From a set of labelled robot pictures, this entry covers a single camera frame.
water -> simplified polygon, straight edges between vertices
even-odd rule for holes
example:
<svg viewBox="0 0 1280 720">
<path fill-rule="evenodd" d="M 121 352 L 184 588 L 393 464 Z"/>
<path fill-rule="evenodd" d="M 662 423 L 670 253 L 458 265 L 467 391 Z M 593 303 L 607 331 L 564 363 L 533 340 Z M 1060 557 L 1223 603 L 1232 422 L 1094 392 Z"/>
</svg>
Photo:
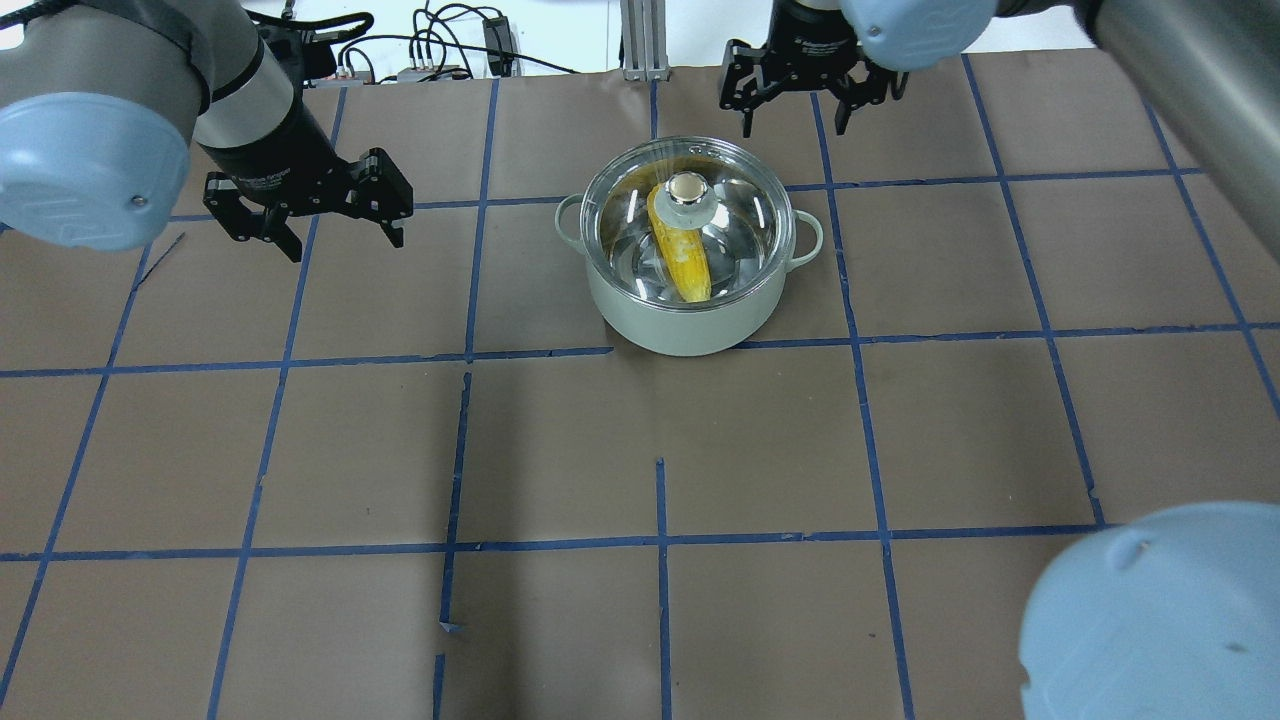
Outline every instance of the water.
<svg viewBox="0 0 1280 720">
<path fill-rule="evenodd" d="M 749 287 L 759 278 L 769 249 L 765 245 L 768 232 L 758 223 L 748 222 L 721 205 L 701 234 L 712 278 L 712 300 Z M 621 229 L 613 242 L 609 264 L 623 287 L 641 300 L 685 302 L 667 272 L 648 222 L 635 222 Z"/>
</svg>

pot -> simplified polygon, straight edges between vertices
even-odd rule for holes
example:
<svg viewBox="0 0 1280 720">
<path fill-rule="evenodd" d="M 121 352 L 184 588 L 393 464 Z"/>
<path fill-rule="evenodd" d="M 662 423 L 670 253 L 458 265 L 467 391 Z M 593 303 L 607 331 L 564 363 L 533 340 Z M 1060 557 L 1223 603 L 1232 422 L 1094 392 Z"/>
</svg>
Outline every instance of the pot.
<svg viewBox="0 0 1280 720">
<path fill-rule="evenodd" d="M 576 204 L 573 237 L 563 222 Z M 800 258 L 797 220 L 817 234 Z M 613 159 L 584 195 L 559 204 L 556 231 L 586 258 L 591 299 L 613 329 L 681 356 L 717 352 L 758 331 L 787 273 L 823 245 L 822 223 L 791 208 L 764 163 L 710 137 L 654 140 Z M 672 243 L 685 245 L 677 252 Z M 699 277 L 701 291 L 691 291 Z"/>
</svg>

corn on the cob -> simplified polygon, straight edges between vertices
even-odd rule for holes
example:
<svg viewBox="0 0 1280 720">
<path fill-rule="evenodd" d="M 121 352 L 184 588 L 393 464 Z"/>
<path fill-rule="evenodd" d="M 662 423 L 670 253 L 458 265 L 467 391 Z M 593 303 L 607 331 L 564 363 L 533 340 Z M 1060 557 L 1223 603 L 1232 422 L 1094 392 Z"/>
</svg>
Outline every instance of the corn on the cob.
<svg viewBox="0 0 1280 720">
<path fill-rule="evenodd" d="M 649 223 L 653 224 L 653 234 L 658 238 L 658 249 L 662 250 L 662 259 L 667 264 L 667 272 L 685 302 L 710 300 L 712 273 L 707 266 L 703 232 L 700 229 L 673 228 L 662 222 L 657 208 L 654 208 L 654 199 L 658 197 L 660 187 L 654 186 L 645 205 L 649 210 Z"/>
</svg>

pot lid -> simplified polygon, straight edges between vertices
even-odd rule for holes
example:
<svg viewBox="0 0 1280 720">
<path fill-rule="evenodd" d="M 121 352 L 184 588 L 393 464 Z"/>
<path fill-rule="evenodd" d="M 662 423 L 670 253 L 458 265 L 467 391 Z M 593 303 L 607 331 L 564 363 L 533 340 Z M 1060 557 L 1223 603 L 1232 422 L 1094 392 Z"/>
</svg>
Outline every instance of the pot lid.
<svg viewBox="0 0 1280 720">
<path fill-rule="evenodd" d="M 782 266 L 794 232 L 777 176 L 708 137 L 632 149 L 591 181 L 582 201 L 593 265 L 637 301 L 675 310 L 750 295 Z"/>
</svg>

grid square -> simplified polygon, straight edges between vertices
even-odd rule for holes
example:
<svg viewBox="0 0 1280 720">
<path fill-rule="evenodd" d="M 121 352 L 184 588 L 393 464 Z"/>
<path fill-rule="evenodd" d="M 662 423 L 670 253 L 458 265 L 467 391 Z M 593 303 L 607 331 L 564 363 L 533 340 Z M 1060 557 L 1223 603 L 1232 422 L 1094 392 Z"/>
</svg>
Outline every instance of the grid square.
<svg viewBox="0 0 1280 720">
<path fill-rule="evenodd" d="M 556 234 L 554 205 L 489 208 L 476 302 L 476 350 L 609 343 L 582 256 Z"/>
<path fill-rule="evenodd" d="M 141 251 L 0 237 L 0 369 L 97 368 L 111 355 Z"/>
<path fill-rule="evenodd" d="M 1021 717 L 1023 611 L 1076 537 L 899 541 L 893 571 L 919 720 Z"/>
<path fill-rule="evenodd" d="M 721 137 L 758 156 L 786 184 L 824 182 L 813 101 L 787 92 L 755 113 L 751 137 L 742 137 L 742 115 L 719 106 L 722 73 L 716 68 L 673 68 L 658 83 L 658 137 Z"/>
<path fill-rule="evenodd" d="M 804 210 L 818 218 L 826 232 L 824 245 L 812 263 L 787 275 L 777 310 L 748 340 L 849 337 L 849 320 L 845 318 L 845 299 L 840 287 L 835 229 L 831 224 L 827 192 L 820 190 L 792 192 L 791 205 L 796 210 Z M 813 249 L 813 231 L 809 229 L 809 225 L 796 223 L 795 255 L 809 252 Z"/>
<path fill-rule="evenodd" d="M 1000 186 L 836 193 L 858 332 L 1039 329 Z"/>
<path fill-rule="evenodd" d="M 865 108 L 836 135 L 836 99 L 819 94 L 836 182 L 996 174 L 960 58 L 911 73 L 901 100 Z"/>
<path fill-rule="evenodd" d="M 397 250 L 375 223 L 326 215 L 293 356 L 462 352 L 475 229 L 474 209 L 419 210 Z"/>
<path fill-rule="evenodd" d="M 969 61 L 1006 173 L 1169 167 L 1142 99 L 1106 53 L 991 53 Z"/>
<path fill-rule="evenodd" d="M 306 240 L 308 222 L 289 227 Z M 274 245 L 236 242 L 215 222 L 174 223 L 147 263 L 151 274 L 138 286 L 116 364 L 280 359 L 298 265 Z"/>
<path fill-rule="evenodd" d="M 311 114 L 315 115 L 316 123 L 324 131 L 325 137 L 329 137 L 329 129 L 333 128 L 334 117 L 338 114 L 338 95 L 340 92 L 342 90 L 337 87 L 317 87 L 302 94 L 302 101 L 311 110 Z M 178 202 L 173 208 L 174 215 L 209 214 L 209 209 L 205 208 L 205 178 L 215 170 L 218 170 L 218 165 L 214 164 L 200 145 L 192 142 L 191 172 L 187 174 L 187 183 L 183 186 L 182 193 L 178 196 Z"/>
<path fill-rule="evenodd" d="M 627 82 L 621 70 L 503 79 L 489 197 L 582 192 L 609 160 L 646 140 L 649 83 Z"/>
<path fill-rule="evenodd" d="M 416 202 L 475 200 L 490 88 L 492 81 L 349 88 L 338 151 L 356 160 L 370 147 L 387 150 Z"/>
<path fill-rule="evenodd" d="M 1244 316 L 1280 322 L 1280 264 L 1207 176 L 1183 178 Z"/>
<path fill-rule="evenodd" d="M 653 534 L 654 357 L 475 365 L 458 539 Z"/>
<path fill-rule="evenodd" d="M 0 552 L 45 548 L 100 382 L 0 380 Z"/>
<path fill-rule="evenodd" d="M 0 717 L 202 717 L 234 560 L 54 562 Z"/>
<path fill-rule="evenodd" d="M 847 347 L 654 361 L 673 534 L 874 529 Z"/>
<path fill-rule="evenodd" d="M 1053 327 L 1235 320 L 1172 178 L 1025 182 L 1012 192 Z"/>
<path fill-rule="evenodd" d="M 650 547 L 462 553 L 442 717 L 660 715 Z"/>
<path fill-rule="evenodd" d="M 219 717 L 431 716 L 438 555 L 255 557 Z"/>
<path fill-rule="evenodd" d="M 677 717 L 902 717 L 881 546 L 675 546 Z"/>
<path fill-rule="evenodd" d="M 1093 521 L 1042 341 L 873 345 L 863 357 L 895 528 Z"/>
<path fill-rule="evenodd" d="M 1108 521 L 1188 502 L 1280 501 L 1280 424 L 1239 334 L 1059 347 Z"/>
<path fill-rule="evenodd" d="M 9 661 L 38 562 L 0 562 L 0 657 Z"/>
<path fill-rule="evenodd" d="M 289 373 L 253 542 L 444 542 L 461 364 Z"/>
<path fill-rule="evenodd" d="M 239 547 L 278 375 L 113 377 L 58 550 Z"/>
</svg>

